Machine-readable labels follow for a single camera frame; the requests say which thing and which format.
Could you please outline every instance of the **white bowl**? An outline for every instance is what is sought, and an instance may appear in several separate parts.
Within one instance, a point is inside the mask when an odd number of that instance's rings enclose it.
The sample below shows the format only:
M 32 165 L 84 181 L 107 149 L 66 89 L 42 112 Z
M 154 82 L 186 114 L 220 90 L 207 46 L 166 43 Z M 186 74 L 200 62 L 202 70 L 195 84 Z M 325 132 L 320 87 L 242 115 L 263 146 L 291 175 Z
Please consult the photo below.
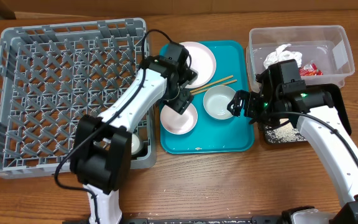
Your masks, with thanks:
M 172 134 L 186 134 L 197 123 L 198 114 L 193 104 L 187 107 L 182 115 L 165 105 L 161 110 L 160 120 L 162 126 Z
M 229 119 L 233 115 L 227 110 L 227 105 L 233 99 L 234 91 L 225 85 L 210 88 L 204 95 L 204 108 L 206 112 L 215 119 Z
M 143 149 L 143 141 L 140 140 L 140 137 L 137 134 L 132 134 L 132 155 L 138 154 Z

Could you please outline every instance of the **teal tray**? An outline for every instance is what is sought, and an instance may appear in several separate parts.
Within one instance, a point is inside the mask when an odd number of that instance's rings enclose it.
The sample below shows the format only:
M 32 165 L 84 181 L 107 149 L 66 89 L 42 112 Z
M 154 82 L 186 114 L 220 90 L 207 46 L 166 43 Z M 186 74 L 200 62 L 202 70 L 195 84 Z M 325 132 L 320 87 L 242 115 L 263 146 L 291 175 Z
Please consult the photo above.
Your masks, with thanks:
M 248 91 L 246 60 L 241 45 L 232 40 L 200 43 L 207 46 L 216 59 L 216 71 L 209 82 L 233 75 L 237 82 L 228 86 L 236 91 Z M 249 149 L 255 140 L 254 128 L 248 124 L 249 118 L 243 115 L 227 120 L 210 117 L 203 106 L 204 94 L 195 95 L 192 102 L 197 109 L 198 121 L 189 133 L 171 134 L 160 125 L 162 147 L 172 154 L 242 152 Z

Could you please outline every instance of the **red wrapper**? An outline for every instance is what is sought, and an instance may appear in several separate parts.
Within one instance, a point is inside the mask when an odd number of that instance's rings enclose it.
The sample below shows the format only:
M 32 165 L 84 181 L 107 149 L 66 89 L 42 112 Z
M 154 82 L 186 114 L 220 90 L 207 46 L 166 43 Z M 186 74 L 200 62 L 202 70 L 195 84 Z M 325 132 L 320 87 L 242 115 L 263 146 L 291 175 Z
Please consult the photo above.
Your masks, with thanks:
M 322 75 L 323 72 L 317 69 L 316 64 L 307 63 L 302 68 L 299 68 L 299 73 L 301 76 L 313 76 L 313 75 Z

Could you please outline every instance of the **clear plastic container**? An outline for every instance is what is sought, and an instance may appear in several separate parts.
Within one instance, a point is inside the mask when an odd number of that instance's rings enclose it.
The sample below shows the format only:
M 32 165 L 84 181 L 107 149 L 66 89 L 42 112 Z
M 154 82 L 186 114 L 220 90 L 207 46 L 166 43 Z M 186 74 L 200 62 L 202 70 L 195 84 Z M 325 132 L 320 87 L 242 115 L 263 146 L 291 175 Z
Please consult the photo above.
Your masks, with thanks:
M 302 77 L 307 85 L 333 83 L 345 85 L 345 77 L 353 75 L 351 46 L 342 26 L 299 26 L 255 28 L 249 32 L 247 73 L 252 91 L 259 91 L 255 74 L 265 70 L 266 56 L 282 44 L 285 50 L 301 52 L 302 66 L 313 61 L 323 75 Z

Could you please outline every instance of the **wooden table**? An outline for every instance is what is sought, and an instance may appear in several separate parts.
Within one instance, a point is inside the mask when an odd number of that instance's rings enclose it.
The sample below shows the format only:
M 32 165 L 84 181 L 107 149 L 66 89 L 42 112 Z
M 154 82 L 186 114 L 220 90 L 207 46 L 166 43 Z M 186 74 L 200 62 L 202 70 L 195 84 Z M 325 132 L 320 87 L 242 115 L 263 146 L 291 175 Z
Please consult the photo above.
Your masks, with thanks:
M 0 21 L 7 27 L 107 18 Z M 254 27 L 342 25 L 349 38 L 356 72 L 346 79 L 342 95 L 358 145 L 358 11 L 147 16 L 148 28 L 165 31 L 174 41 L 238 41 L 244 48 Z M 152 53 L 166 40 L 151 38 Z M 255 129 L 246 152 L 174 156 L 158 142 L 158 161 L 151 169 L 132 170 L 120 190 L 121 209 L 129 218 L 250 217 L 279 214 L 301 205 L 337 212 L 334 187 L 309 144 L 269 146 Z M 74 175 L 63 182 L 78 185 Z M 60 223 L 86 218 L 86 194 L 59 189 L 51 177 L 0 179 L 0 223 Z

